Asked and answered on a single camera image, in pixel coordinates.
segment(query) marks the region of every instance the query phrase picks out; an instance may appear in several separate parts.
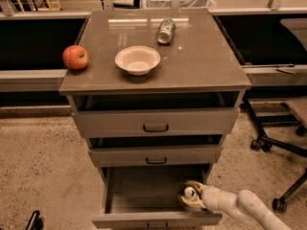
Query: white bowl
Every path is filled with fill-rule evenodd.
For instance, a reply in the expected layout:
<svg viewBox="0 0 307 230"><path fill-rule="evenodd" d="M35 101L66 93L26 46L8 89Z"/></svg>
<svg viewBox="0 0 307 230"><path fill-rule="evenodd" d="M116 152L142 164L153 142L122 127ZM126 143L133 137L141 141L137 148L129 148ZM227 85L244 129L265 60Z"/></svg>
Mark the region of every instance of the white bowl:
<svg viewBox="0 0 307 230"><path fill-rule="evenodd" d="M147 74L160 62L160 54L146 46L132 46L119 52L115 63L135 76Z"/></svg>

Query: red apple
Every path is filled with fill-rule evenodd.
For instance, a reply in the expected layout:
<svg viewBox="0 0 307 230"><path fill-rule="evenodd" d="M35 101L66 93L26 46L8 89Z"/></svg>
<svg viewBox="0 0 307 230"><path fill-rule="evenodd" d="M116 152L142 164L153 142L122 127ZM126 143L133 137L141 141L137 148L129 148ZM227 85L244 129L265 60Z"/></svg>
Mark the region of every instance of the red apple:
<svg viewBox="0 0 307 230"><path fill-rule="evenodd" d="M64 50L62 59L68 68L81 70L88 63L88 52L80 45L72 45Z"/></svg>

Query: white robotic arm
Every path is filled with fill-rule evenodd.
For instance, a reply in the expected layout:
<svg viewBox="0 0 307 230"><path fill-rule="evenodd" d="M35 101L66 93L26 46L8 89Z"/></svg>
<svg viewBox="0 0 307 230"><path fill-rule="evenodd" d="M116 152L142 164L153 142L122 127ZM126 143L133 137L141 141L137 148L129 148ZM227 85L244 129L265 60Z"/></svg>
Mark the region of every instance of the white robotic arm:
<svg viewBox="0 0 307 230"><path fill-rule="evenodd" d="M199 182L186 183L181 200L192 207L227 213L233 219L247 224L259 223L265 230L291 230L253 192L242 190L238 195Z"/></svg>

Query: can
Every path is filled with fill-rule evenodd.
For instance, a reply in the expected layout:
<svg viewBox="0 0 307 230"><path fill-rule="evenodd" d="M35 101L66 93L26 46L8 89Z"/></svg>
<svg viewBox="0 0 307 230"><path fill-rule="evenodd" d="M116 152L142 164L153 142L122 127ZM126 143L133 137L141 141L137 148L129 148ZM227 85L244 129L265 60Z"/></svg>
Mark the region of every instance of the can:
<svg viewBox="0 0 307 230"><path fill-rule="evenodd" d="M164 19L156 32L156 40L161 44L170 43L174 37L175 28L176 24L173 19Z"/></svg>

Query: can lid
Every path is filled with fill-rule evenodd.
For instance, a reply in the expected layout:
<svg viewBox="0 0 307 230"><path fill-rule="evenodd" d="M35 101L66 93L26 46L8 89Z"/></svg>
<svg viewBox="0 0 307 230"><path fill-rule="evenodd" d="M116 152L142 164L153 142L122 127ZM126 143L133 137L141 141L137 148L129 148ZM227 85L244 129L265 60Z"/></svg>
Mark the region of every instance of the can lid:
<svg viewBox="0 0 307 230"><path fill-rule="evenodd" d="M172 34L168 31L159 31L156 34L156 39L159 43L166 44L172 41Z"/></svg>

